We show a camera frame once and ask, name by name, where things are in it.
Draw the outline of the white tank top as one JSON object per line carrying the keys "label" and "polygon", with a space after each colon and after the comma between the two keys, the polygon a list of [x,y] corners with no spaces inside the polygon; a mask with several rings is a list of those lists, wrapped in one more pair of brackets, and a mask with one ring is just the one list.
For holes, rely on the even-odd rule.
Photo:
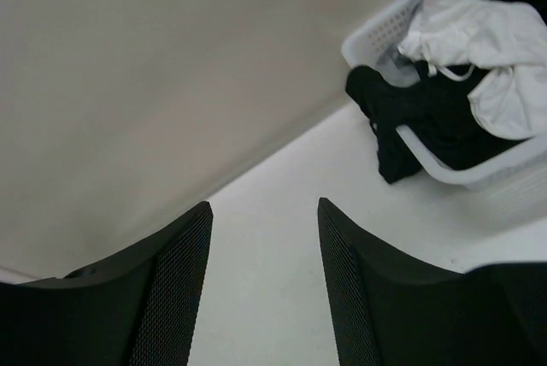
{"label": "white tank top", "polygon": [[456,65],[482,69],[468,94],[474,119],[502,139],[529,139],[546,132],[546,25],[527,3],[491,0],[423,0],[401,55],[425,61],[430,75],[466,75]]}

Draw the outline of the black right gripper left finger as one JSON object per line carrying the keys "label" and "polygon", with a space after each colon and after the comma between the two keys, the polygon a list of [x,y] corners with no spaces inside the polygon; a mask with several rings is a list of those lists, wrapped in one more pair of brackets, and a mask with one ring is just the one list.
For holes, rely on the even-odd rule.
{"label": "black right gripper left finger", "polygon": [[1,285],[3,365],[185,365],[209,259],[202,201],[63,278]]}

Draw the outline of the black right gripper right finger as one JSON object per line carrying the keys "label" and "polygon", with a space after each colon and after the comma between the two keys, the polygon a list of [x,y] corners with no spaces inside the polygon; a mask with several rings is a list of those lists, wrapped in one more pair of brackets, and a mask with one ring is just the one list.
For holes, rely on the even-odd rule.
{"label": "black right gripper right finger", "polygon": [[543,365],[546,265],[457,273],[318,203],[321,258],[343,365]]}

